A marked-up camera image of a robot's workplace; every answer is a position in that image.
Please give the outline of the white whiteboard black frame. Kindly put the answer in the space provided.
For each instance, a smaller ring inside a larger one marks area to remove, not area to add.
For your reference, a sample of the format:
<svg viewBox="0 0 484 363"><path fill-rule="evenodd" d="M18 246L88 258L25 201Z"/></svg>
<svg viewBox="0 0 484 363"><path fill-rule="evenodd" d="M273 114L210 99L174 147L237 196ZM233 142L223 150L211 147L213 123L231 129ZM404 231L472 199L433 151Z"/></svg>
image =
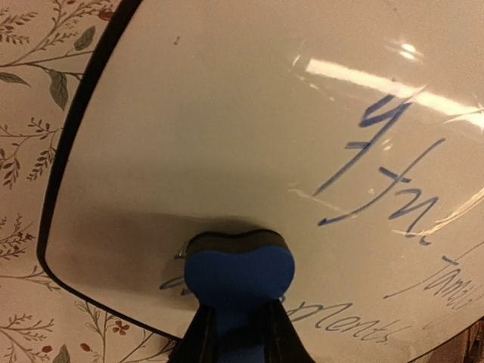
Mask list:
<svg viewBox="0 0 484 363"><path fill-rule="evenodd" d="M483 316L481 1L122 1L37 256L166 337L245 271L318 362L408 362Z"/></svg>

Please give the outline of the blue whiteboard eraser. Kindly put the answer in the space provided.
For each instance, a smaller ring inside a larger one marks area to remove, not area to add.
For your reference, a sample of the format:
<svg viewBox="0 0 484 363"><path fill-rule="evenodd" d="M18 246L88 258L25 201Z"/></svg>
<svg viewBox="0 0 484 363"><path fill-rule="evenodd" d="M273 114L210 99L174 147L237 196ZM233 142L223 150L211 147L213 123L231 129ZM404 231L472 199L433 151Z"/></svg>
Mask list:
<svg viewBox="0 0 484 363"><path fill-rule="evenodd" d="M184 280L200 305L213 307L217 362L264 362L264 306L286 293L295 262L272 230L206 231L186 247Z"/></svg>

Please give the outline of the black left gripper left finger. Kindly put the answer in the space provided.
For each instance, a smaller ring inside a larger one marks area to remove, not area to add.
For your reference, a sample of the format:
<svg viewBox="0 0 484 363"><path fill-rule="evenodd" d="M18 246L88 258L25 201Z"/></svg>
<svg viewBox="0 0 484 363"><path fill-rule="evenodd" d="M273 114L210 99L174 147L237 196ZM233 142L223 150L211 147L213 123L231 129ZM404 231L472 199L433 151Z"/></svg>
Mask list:
<svg viewBox="0 0 484 363"><path fill-rule="evenodd" d="M183 338L169 355L170 363L217 362L217 322L213 307L200 305Z"/></svg>

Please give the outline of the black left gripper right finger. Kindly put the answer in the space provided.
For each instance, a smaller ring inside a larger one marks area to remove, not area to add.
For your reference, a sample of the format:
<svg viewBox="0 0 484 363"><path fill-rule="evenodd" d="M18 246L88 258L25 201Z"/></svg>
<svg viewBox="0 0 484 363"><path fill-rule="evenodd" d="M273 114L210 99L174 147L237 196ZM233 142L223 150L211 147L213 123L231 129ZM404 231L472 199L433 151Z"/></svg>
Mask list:
<svg viewBox="0 0 484 363"><path fill-rule="evenodd" d="M315 363L279 299L264 306L265 362Z"/></svg>

